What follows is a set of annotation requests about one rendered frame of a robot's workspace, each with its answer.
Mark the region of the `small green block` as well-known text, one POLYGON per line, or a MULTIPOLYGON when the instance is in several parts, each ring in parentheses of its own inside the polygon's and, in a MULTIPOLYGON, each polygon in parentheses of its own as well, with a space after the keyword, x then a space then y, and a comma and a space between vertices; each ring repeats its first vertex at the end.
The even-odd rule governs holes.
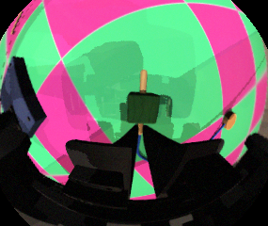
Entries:
POLYGON ((146 91, 130 91, 129 94, 129 123, 130 124, 154 124, 159 113, 160 95, 146 91))

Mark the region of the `dark blue string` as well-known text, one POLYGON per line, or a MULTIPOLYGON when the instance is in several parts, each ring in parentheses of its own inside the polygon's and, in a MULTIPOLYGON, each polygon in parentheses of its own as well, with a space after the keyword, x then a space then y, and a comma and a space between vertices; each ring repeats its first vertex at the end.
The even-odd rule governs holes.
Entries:
MULTIPOLYGON (((142 69, 142 71, 140 72, 140 89, 138 90, 138 93, 146 93, 146 87, 147 86, 148 86, 148 72, 146 72, 145 69, 142 69)), ((144 124, 138 124, 137 125, 138 132, 137 132, 136 153, 137 153, 138 157, 144 159, 144 161, 148 161, 148 158, 145 158, 144 155, 142 155, 138 151, 138 146, 140 146, 140 138, 141 138, 141 133, 142 133, 142 125, 144 125, 144 124)), ((223 127, 224 127, 224 125, 226 125, 226 124, 223 124, 223 127)), ((216 133, 213 133, 212 139, 216 137, 217 133, 219 133, 220 132, 220 129, 223 128, 223 127, 220 127, 219 129, 217 129, 216 133)))

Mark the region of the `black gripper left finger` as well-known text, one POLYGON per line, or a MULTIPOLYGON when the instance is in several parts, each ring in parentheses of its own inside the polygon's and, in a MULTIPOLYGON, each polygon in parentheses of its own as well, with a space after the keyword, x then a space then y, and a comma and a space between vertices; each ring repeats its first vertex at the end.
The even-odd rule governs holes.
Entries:
POLYGON ((137 147, 137 125, 115 143, 96 143, 93 140, 71 139, 66 152, 73 166, 123 173, 123 188, 133 191, 134 159, 137 147))

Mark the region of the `round wooden button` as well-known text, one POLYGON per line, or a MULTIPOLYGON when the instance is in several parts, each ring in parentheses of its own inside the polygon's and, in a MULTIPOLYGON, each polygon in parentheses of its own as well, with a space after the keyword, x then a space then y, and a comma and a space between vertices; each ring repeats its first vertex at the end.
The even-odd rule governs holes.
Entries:
POLYGON ((225 129, 231 129, 232 125, 234 125, 235 122, 235 117, 236 117, 236 112, 231 112, 231 110, 229 110, 229 112, 227 114, 225 114, 225 117, 223 119, 223 124, 225 129))

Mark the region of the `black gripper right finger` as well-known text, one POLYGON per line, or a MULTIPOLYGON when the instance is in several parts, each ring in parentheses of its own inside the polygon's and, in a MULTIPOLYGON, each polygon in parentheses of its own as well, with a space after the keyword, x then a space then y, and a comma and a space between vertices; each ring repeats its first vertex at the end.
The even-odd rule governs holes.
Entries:
POLYGON ((142 140, 145 144, 156 199, 168 197, 167 190, 174 184, 187 161, 201 158, 202 155, 205 157, 216 152, 220 153, 225 144, 223 138, 180 144, 147 125, 142 125, 142 140))

